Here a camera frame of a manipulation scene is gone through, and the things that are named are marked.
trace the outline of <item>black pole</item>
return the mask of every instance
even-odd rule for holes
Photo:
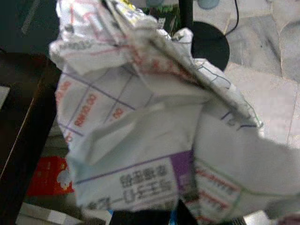
[[[193,0],[179,0],[181,28],[193,27]]]

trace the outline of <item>crumpled newspaper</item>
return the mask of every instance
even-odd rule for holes
[[[252,106],[205,59],[122,0],[57,3],[58,123],[78,206],[172,210],[199,224],[296,199],[298,150],[261,139]]]

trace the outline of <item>purple label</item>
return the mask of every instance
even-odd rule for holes
[[[191,185],[193,152],[191,150],[181,152],[170,156],[170,159],[177,180],[178,190],[184,192]]]

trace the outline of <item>red packet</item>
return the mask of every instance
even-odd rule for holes
[[[74,192],[64,158],[40,158],[31,179],[27,195],[62,195]]]

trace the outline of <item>black cable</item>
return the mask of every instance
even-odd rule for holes
[[[228,31],[227,33],[225,33],[224,36],[226,36],[226,35],[230,34],[231,32],[233,32],[237,28],[237,26],[239,24],[240,14],[239,14],[239,7],[238,7],[237,0],[234,0],[234,4],[235,4],[235,9],[236,9],[236,24],[235,24],[235,26],[230,31]]]

